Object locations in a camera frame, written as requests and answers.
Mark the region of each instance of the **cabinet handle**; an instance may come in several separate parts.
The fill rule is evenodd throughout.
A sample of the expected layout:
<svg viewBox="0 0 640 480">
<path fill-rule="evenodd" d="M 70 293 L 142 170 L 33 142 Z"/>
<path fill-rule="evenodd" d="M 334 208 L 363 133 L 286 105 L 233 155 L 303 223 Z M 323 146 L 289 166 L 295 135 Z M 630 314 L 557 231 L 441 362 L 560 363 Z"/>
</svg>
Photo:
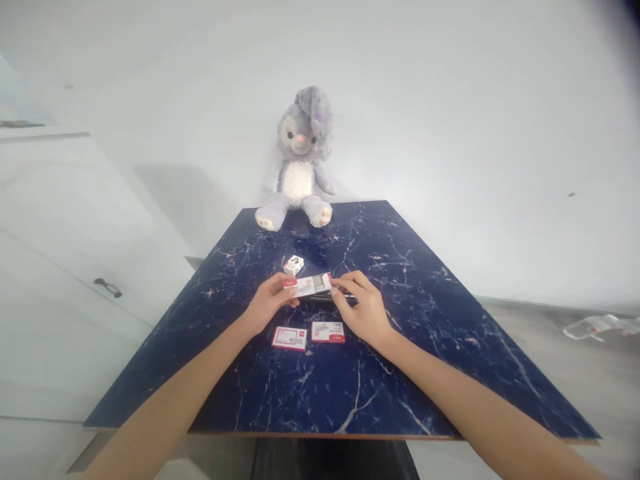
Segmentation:
<svg viewBox="0 0 640 480">
<path fill-rule="evenodd" d="M 105 282 L 104 279 L 96 279 L 93 281 L 96 285 L 102 285 L 104 288 L 106 288 L 110 293 L 113 294 L 113 296 L 115 298 L 120 298 L 122 297 L 122 292 L 120 290 L 118 290 L 118 288 L 115 285 L 112 285 L 110 283 Z"/>
</svg>

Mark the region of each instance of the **table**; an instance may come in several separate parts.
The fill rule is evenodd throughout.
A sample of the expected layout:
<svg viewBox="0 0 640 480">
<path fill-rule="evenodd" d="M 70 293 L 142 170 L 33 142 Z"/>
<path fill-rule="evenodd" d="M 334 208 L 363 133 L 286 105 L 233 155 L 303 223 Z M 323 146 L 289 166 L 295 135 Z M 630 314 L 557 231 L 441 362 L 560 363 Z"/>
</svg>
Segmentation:
<svg viewBox="0 0 640 480">
<path fill-rule="evenodd" d="M 360 269 L 380 288 L 394 328 L 472 376 L 564 439 L 600 438 L 442 261 L 386 201 L 336 203 L 324 229 L 288 214 L 261 230 L 244 209 L 204 260 L 84 426 L 124 421 L 246 308 L 257 286 L 292 255 L 298 277 Z M 222 376 L 192 431 L 296 437 L 459 437 L 447 418 L 390 362 L 348 328 L 346 342 L 271 346 L 274 329 L 340 321 L 333 304 L 283 308 Z"/>
</svg>

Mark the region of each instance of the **floor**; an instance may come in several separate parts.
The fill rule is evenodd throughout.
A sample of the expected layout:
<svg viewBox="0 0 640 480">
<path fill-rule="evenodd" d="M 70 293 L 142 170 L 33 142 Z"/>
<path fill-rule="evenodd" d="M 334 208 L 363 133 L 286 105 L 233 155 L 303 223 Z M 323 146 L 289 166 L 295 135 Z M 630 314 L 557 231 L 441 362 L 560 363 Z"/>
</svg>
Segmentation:
<svg viewBox="0 0 640 480">
<path fill-rule="evenodd" d="M 640 477 L 640 335 L 572 340 L 562 328 L 590 314 L 480 298 L 480 302 L 603 437 L 576 450 L 610 479 Z M 107 435 L 98 435 L 70 471 L 82 471 Z M 464 442 L 407 442 L 422 480 L 496 479 Z M 248 479 L 254 441 L 192 435 L 174 458 L 190 458 L 211 480 Z"/>
</svg>

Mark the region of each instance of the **stuffed bunny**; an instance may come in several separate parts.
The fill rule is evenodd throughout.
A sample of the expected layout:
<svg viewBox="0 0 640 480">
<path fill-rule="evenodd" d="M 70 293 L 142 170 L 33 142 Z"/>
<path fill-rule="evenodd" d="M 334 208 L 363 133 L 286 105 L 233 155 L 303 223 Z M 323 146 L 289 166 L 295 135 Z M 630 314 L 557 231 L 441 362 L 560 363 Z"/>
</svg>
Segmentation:
<svg viewBox="0 0 640 480">
<path fill-rule="evenodd" d="M 278 148 L 284 155 L 276 193 L 255 212 L 265 230 L 278 231 L 289 209 L 302 209 L 314 227 L 331 220 L 330 204 L 315 195 L 315 186 L 335 195 L 320 166 L 331 153 L 333 112 L 318 87 L 300 90 L 278 125 Z"/>
</svg>

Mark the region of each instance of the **white box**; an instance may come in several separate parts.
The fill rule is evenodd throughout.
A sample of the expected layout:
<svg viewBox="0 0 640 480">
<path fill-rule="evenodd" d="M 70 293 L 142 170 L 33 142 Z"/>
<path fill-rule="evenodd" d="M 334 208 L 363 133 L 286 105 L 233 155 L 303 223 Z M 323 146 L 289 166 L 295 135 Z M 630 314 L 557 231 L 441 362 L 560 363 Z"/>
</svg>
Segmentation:
<svg viewBox="0 0 640 480">
<path fill-rule="evenodd" d="M 331 289 L 331 274 L 321 273 L 320 275 L 314 275 L 312 277 L 303 277 L 298 280 L 290 280 L 283 282 L 282 286 L 285 289 L 297 288 L 293 298 L 306 297 L 307 295 L 313 295 L 314 293 L 327 291 Z"/>
<path fill-rule="evenodd" d="M 307 349 L 307 331 L 289 327 L 276 327 L 271 345 L 276 348 L 305 351 Z"/>
<path fill-rule="evenodd" d="M 342 322 L 312 322 L 311 341 L 344 343 L 345 328 Z"/>
<path fill-rule="evenodd" d="M 304 258 L 294 255 L 289 260 L 287 260 L 283 269 L 286 274 L 293 275 L 295 277 L 300 271 L 300 269 L 304 266 L 305 266 Z"/>
</svg>

